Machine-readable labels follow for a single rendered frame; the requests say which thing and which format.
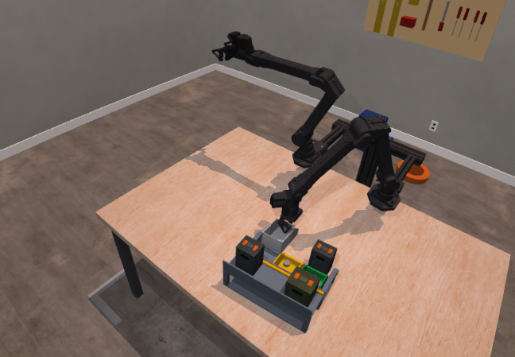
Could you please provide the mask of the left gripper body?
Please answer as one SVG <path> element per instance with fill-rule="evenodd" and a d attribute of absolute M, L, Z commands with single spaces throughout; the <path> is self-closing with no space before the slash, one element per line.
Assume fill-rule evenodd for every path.
<path fill-rule="evenodd" d="M 288 205 L 286 205 L 288 207 Z M 289 213 L 288 213 L 288 216 L 285 216 L 285 215 L 282 215 L 280 216 L 279 220 L 278 220 L 278 223 L 281 223 L 285 226 L 288 225 L 288 223 L 293 223 L 294 220 L 297 220 L 300 215 L 303 213 L 303 210 L 302 208 L 289 208 Z M 286 222 L 285 220 L 287 220 L 288 222 Z"/>

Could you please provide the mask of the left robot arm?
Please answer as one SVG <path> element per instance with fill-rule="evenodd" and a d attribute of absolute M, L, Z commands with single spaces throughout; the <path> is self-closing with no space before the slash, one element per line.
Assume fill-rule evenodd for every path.
<path fill-rule="evenodd" d="M 321 176 L 343 159 L 351 150 L 355 148 L 363 149 L 372 141 L 372 138 L 375 138 L 374 145 L 378 165 L 380 165 L 380 168 L 378 168 L 380 172 L 376 171 L 376 181 L 380 181 L 380 183 L 377 183 L 370 195 L 389 207 L 394 205 L 399 197 L 396 190 L 399 189 L 401 184 L 393 169 L 389 144 L 391 128 L 386 120 L 382 115 L 364 118 L 357 117 L 347 124 L 345 128 L 347 131 L 344 135 L 326 153 L 308 169 L 289 181 L 289 190 L 275 192 L 271 195 L 270 204 L 272 208 L 282 208 L 281 214 L 288 216 L 288 207 L 298 208 L 302 196 L 308 193 L 308 190 Z"/>

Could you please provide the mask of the green open bin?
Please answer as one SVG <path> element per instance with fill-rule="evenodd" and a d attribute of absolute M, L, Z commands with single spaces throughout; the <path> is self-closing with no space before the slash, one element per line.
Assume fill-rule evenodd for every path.
<path fill-rule="evenodd" d="M 308 265 L 304 266 L 302 269 L 308 271 L 311 274 L 316 275 L 317 277 L 319 277 L 320 278 L 320 283 L 321 283 L 320 288 L 323 288 L 323 285 L 325 284 L 325 282 L 326 282 L 326 280 L 328 278 L 328 275 L 326 275 L 326 274 L 324 274 L 324 273 L 322 273 L 322 272 L 320 272 L 320 271 L 318 271 L 318 270 L 316 270 L 316 269 L 314 269 L 314 268 L 312 268 L 312 267 L 310 267 Z"/>

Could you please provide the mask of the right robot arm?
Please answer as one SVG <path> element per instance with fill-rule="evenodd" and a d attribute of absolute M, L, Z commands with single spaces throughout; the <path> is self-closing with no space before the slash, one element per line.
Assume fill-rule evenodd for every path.
<path fill-rule="evenodd" d="M 314 134 L 314 129 L 329 111 L 338 96 L 340 96 L 339 94 L 345 91 L 335 72 L 329 68 L 314 68 L 273 56 L 262 50 L 254 50 L 252 38 L 247 34 L 240 34 L 240 32 L 234 31 L 229 33 L 227 37 L 232 44 L 227 47 L 228 54 L 236 56 L 238 51 L 238 58 L 246 60 L 247 64 L 254 67 L 270 68 L 307 81 L 309 81 L 311 76 L 309 84 L 319 87 L 325 92 L 323 98 L 319 101 L 319 104 L 310 114 L 302 128 L 300 127 L 292 136 L 292 142 L 300 147 L 294 153 L 294 157 L 312 164 L 319 157 L 319 152 L 314 150 L 311 138 Z"/>

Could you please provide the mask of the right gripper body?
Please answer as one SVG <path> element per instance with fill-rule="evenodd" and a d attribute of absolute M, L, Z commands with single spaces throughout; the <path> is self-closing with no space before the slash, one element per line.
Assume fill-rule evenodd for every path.
<path fill-rule="evenodd" d="M 221 48 L 219 50 L 219 55 L 220 55 L 220 58 L 223 58 L 223 53 L 225 53 L 225 60 L 229 60 L 231 58 L 237 58 L 237 53 L 236 53 L 236 56 L 234 55 L 231 55 L 231 54 L 228 54 L 228 50 L 227 50 L 227 47 L 229 47 L 230 45 L 226 45 L 224 46 L 223 48 Z M 238 59 L 238 58 L 237 58 Z"/>

